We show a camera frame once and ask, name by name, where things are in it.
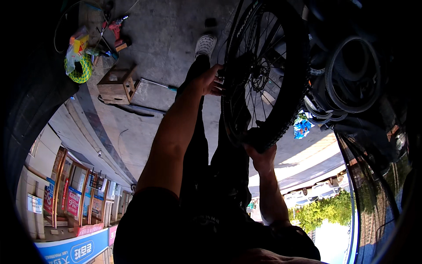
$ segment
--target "screwdriver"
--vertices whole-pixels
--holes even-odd
[[[169,90],[172,90],[172,91],[177,91],[177,88],[178,88],[178,87],[173,86],[173,85],[164,85],[164,84],[161,84],[161,83],[158,83],[158,82],[154,82],[154,81],[151,81],[151,80],[142,78],[142,77],[141,77],[141,79],[144,79],[145,81],[149,81],[149,82],[151,82],[153,84],[156,84],[156,85],[159,85],[159,86],[163,86],[163,87],[165,87],[165,88],[167,88]]]

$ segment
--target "red drill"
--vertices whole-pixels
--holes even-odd
[[[111,22],[110,24],[108,24],[108,28],[113,31],[114,36],[116,37],[116,41],[114,42],[114,47],[116,48],[117,52],[132,44],[130,42],[130,40],[128,40],[128,39],[123,40],[122,38],[120,38],[120,27],[122,26],[123,20],[127,19],[128,17],[129,16],[124,16],[122,18],[118,18],[118,19],[114,20],[113,22]],[[103,22],[103,30],[106,26],[107,26],[107,22],[104,21]]]

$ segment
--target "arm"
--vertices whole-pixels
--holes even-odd
[[[201,96],[221,95],[218,87],[219,64],[195,78],[174,102],[158,127],[151,152],[139,177],[136,191],[146,187],[161,187],[180,194],[183,157],[192,139]]]
[[[245,150],[252,158],[254,168],[260,175],[260,209],[264,224],[274,227],[291,226],[287,206],[280,193],[274,172],[277,146],[272,146],[263,154],[259,154],[249,145],[245,145]]]

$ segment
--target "person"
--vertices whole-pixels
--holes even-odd
[[[320,263],[312,240],[289,221],[274,173],[276,145],[262,154],[248,145],[234,147],[220,115],[218,147],[208,165],[204,96],[223,92],[216,77],[222,66],[210,68],[215,44],[210,34],[197,42],[195,62],[158,128],[117,227],[114,262]],[[246,213],[249,157],[260,176],[265,225]]]

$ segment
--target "wooden stool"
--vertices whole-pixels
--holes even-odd
[[[129,69],[115,69],[113,66],[97,84],[98,91],[105,103],[130,104],[141,83],[133,84],[132,74],[136,69],[133,64]]]

